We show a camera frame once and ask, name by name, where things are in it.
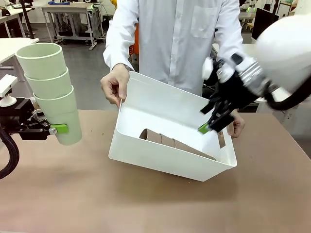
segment stack of green cups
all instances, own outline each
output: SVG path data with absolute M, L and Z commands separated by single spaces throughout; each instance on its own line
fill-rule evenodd
M 66 124 L 57 140 L 72 145 L 82 138 L 79 114 L 62 47 L 52 43 L 25 46 L 16 52 L 30 87 L 48 122 Z

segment person's hand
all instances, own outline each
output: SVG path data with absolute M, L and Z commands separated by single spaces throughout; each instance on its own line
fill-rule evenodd
M 240 136 L 242 130 L 245 126 L 244 119 L 238 114 L 237 111 L 232 112 L 232 116 L 234 116 L 235 120 L 227 126 L 228 134 L 233 137 L 237 138 Z
M 112 71 L 101 80 L 102 90 L 111 104 L 120 107 L 121 100 L 127 96 L 126 87 L 130 74 L 122 63 L 116 64 Z

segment person's left hand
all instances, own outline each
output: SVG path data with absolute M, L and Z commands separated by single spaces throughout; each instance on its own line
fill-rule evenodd
M 233 137 L 237 138 L 240 136 L 242 130 L 245 126 L 244 119 L 238 114 L 237 111 L 232 112 L 232 116 L 234 116 L 235 120 L 227 126 L 228 134 Z

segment brown table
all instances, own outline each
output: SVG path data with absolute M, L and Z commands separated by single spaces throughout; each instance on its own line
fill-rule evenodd
M 0 230 L 310 232 L 310 159 L 272 115 L 242 116 L 238 166 L 204 183 L 108 159 L 116 112 L 80 111 L 84 137 L 70 147 L 16 135 L 20 163 L 0 181 Z

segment white shirt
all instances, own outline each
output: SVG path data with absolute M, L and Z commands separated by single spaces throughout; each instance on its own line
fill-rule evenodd
M 118 0 L 104 60 L 111 69 L 132 68 L 129 46 L 139 22 L 139 72 L 201 95 L 202 65 L 214 38 L 219 58 L 230 62 L 242 52 L 239 13 L 238 0 Z

